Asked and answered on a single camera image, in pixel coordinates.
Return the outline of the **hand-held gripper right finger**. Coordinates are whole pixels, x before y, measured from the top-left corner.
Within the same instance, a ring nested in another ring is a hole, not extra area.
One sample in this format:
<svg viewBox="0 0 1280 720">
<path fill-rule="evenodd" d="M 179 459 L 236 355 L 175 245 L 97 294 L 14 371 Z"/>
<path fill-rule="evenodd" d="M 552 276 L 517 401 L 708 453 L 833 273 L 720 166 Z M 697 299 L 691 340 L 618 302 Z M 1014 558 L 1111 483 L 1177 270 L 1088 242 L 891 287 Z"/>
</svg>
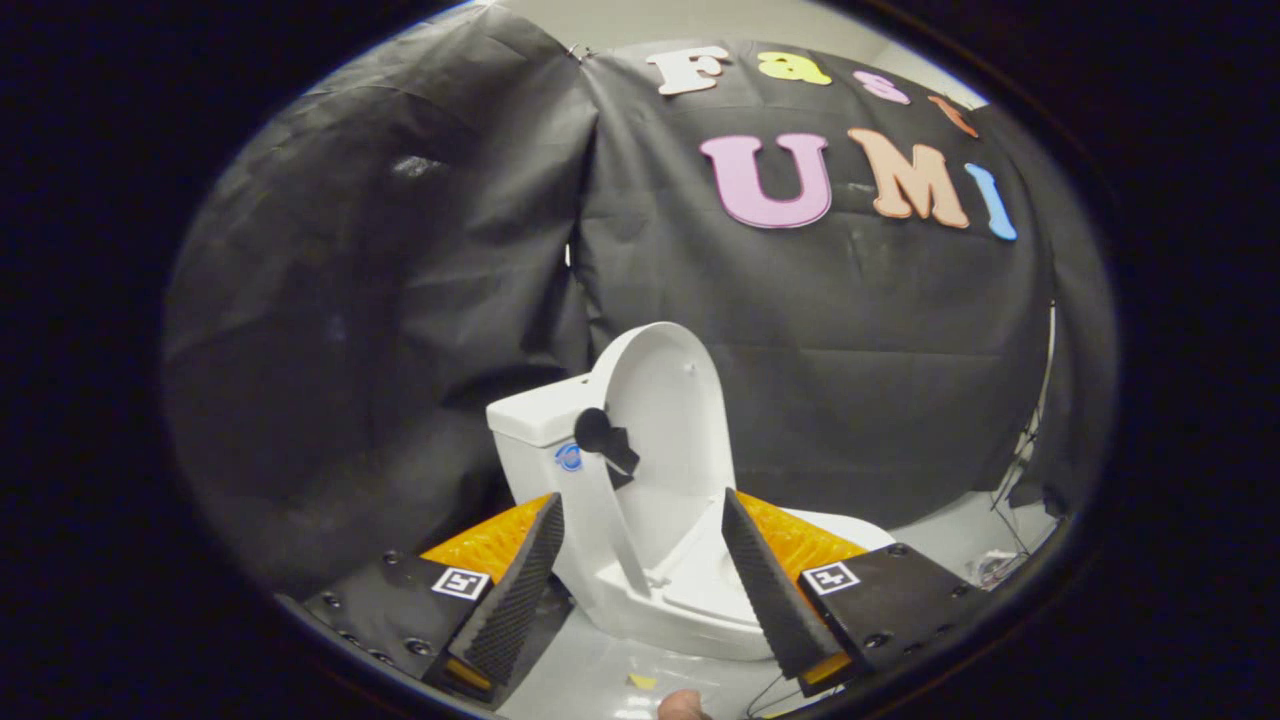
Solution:
<svg viewBox="0 0 1280 720">
<path fill-rule="evenodd" d="M 806 697 L 920 657 L 987 605 L 909 544 L 868 550 L 737 489 L 721 534 L 781 675 Z"/>
</svg>

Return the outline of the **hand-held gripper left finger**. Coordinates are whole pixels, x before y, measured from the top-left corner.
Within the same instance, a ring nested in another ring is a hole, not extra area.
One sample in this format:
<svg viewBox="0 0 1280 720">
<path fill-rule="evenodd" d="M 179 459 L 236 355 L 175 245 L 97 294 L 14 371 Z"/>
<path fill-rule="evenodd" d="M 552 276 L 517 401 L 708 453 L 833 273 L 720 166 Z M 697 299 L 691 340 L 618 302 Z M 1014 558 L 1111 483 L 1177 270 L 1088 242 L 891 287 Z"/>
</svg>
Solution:
<svg viewBox="0 0 1280 720">
<path fill-rule="evenodd" d="M 388 550 L 300 607 L 372 661 L 488 702 L 516 674 L 563 539 L 552 492 L 426 552 Z"/>
</svg>

